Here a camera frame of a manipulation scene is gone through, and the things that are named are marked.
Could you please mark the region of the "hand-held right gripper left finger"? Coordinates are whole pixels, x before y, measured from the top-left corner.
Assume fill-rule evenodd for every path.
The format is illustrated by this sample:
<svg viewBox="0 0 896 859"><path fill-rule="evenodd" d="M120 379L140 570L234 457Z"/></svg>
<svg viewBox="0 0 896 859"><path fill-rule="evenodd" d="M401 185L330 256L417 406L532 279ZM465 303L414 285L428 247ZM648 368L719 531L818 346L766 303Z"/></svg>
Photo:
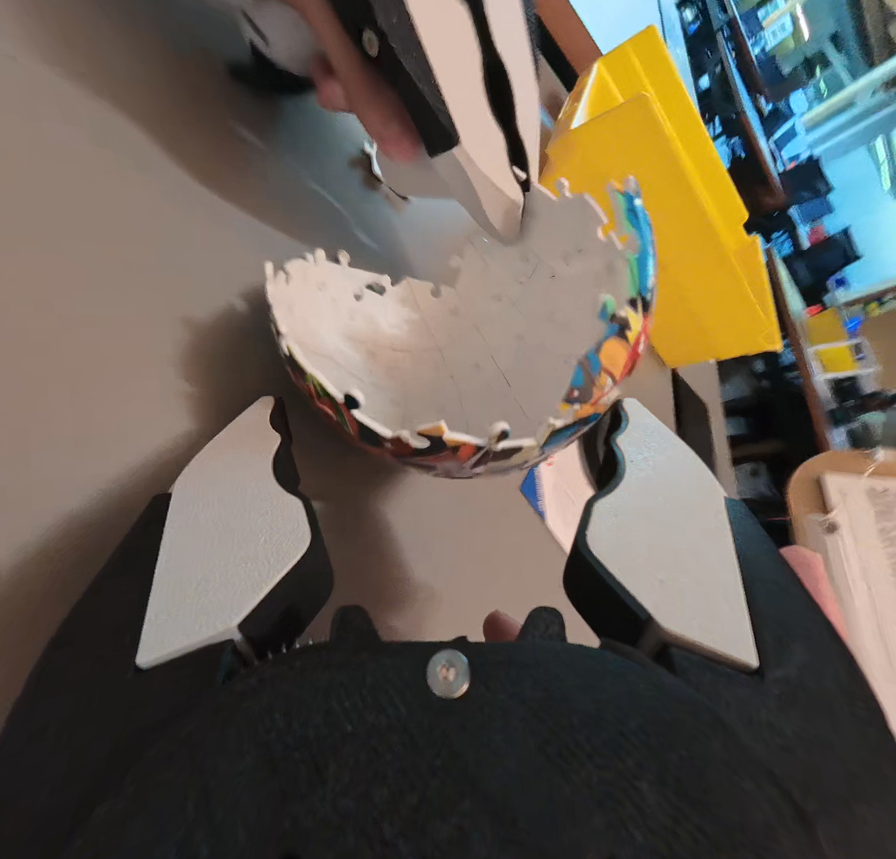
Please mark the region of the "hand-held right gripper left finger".
<svg viewBox="0 0 896 859"><path fill-rule="evenodd" d="M136 666L226 642L252 659L293 647L329 600L333 570L284 401L255 401L169 496Z"/></svg>

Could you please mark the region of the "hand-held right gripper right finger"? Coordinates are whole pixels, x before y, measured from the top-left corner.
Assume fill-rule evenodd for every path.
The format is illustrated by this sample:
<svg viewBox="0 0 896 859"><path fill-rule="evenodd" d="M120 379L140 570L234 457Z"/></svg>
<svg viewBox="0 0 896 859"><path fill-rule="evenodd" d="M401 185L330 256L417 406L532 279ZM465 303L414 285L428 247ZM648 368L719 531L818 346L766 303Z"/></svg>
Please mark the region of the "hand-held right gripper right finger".
<svg viewBox="0 0 896 859"><path fill-rule="evenodd" d="M611 406L563 575L600 644L654 657L682 649L739 672L760 665L728 514L698 455L643 404Z"/></svg>

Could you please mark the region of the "colourful puzzle ball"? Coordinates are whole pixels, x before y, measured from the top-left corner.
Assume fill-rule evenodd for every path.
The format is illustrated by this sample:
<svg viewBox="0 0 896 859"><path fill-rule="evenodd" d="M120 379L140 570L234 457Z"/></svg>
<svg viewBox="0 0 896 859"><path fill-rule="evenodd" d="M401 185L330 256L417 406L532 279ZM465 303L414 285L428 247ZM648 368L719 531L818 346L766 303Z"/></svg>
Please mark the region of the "colourful puzzle ball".
<svg viewBox="0 0 896 859"><path fill-rule="evenodd" d="M357 447L465 479L535 466L620 396L650 341L657 254L638 182L615 220L537 186L513 245L468 237L450 285L356 267L344 251L267 262L264 293L291 381Z"/></svg>

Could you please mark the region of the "person's left hand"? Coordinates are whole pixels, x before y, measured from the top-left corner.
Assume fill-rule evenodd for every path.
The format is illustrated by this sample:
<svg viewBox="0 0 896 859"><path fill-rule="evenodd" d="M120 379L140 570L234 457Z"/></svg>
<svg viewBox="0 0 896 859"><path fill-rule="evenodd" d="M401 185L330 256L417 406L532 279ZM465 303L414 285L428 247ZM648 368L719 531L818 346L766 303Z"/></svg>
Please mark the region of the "person's left hand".
<svg viewBox="0 0 896 859"><path fill-rule="evenodd" d="M354 46L329 0L274 0L293 9L305 22L317 49L309 62L318 103L337 113L351 113L370 138L394 161L411 163L422 142L398 96L371 62Z"/></svg>

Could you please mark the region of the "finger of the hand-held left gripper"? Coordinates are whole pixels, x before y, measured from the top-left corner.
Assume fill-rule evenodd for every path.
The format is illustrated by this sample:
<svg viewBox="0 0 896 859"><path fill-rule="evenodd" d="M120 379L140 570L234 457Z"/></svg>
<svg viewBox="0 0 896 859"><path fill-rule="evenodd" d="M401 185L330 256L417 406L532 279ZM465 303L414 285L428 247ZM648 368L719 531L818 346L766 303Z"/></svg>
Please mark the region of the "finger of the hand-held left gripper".
<svg viewBox="0 0 896 859"><path fill-rule="evenodd" d="M511 173L523 193L539 181L541 94L528 0L481 0L487 89L504 134Z"/></svg>
<svg viewBox="0 0 896 859"><path fill-rule="evenodd" d="M403 0L457 133L434 170L468 214L493 237L518 238L523 193L485 79L482 48L465 0Z"/></svg>

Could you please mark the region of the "round wooden stool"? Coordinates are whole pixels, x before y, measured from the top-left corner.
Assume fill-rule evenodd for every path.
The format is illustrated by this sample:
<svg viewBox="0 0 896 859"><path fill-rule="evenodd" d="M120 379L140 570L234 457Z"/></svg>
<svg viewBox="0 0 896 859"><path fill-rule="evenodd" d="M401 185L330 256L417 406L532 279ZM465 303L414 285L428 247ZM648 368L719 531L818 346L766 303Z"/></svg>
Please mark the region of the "round wooden stool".
<svg viewBox="0 0 896 859"><path fill-rule="evenodd" d="M826 472L844 472L894 477L893 449L831 450L804 462L790 479L786 490L793 545L819 552L821 537L816 520L825 511L818 478ZM829 567L823 556L827 574Z"/></svg>

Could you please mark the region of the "white paper stack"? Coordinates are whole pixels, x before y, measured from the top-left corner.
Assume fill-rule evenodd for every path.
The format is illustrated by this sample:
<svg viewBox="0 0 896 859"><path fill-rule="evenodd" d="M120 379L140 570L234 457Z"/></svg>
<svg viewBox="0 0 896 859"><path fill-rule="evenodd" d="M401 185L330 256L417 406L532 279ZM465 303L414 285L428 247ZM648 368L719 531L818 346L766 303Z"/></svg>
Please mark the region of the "white paper stack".
<svg viewBox="0 0 896 859"><path fill-rule="evenodd" d="M850 646L868 676L894 685L895 480L826 472L817 532L840 601Z"/></svg>

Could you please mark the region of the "white puzzle piece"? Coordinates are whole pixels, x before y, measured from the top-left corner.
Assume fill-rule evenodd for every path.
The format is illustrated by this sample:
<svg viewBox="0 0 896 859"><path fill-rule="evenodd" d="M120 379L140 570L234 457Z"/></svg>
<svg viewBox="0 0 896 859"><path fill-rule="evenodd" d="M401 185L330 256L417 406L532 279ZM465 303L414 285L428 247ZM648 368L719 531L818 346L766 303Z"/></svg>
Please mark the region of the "white puzzle piece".
<svg viewBox="0 0 896 859"><path fill-rule="evenodd" d="M365 140L360 149L350 158L350 168L359 176L364 187L385 196L392 203L408 204L409 197L396 192L385 181L377 157L375 142Z"/></svg>

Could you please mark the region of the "printed instruction sheet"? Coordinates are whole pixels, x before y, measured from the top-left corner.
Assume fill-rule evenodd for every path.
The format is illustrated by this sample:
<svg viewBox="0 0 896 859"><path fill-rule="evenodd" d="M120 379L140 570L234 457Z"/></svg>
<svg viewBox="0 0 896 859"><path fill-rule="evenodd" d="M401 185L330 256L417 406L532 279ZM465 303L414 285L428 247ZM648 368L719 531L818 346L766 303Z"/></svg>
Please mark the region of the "printed instruction sheet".
<svg viewBox="0 0 896 859"><path fill-rule="evenodd" d="M573 547L581 515L594 494L578 443L530 468L521 483L521 495L565 554Z"/></svg>

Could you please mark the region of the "yellow plastic bin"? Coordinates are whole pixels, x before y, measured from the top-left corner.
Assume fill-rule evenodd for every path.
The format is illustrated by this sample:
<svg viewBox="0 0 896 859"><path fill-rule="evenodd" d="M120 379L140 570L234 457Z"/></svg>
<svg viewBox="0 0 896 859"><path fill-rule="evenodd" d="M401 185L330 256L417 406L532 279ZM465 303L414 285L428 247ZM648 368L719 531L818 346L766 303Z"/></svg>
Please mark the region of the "yellow plastic bin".
<svg viewBox="0 0 896 859"><path fill-rule="evenodd" d="M541 184L588 194L621 236L609 189L633 177L657 249L651 343L669 368L778 352L761 241L666 43L650 25L575 84L546 146Z"/></svg>

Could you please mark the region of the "person's right hand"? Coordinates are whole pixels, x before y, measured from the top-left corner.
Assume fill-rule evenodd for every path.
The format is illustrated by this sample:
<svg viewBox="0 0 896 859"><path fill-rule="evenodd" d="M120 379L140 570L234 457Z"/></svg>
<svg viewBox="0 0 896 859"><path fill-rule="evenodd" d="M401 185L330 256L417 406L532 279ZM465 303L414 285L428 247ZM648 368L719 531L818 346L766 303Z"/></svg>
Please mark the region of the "person's right hand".
<svg viewBox="0 0 896 859"><path fill-rule="evenodd" d="M800 545L788 545L779 551L840 638L848 644L846 620L821 554Z"/></svg>

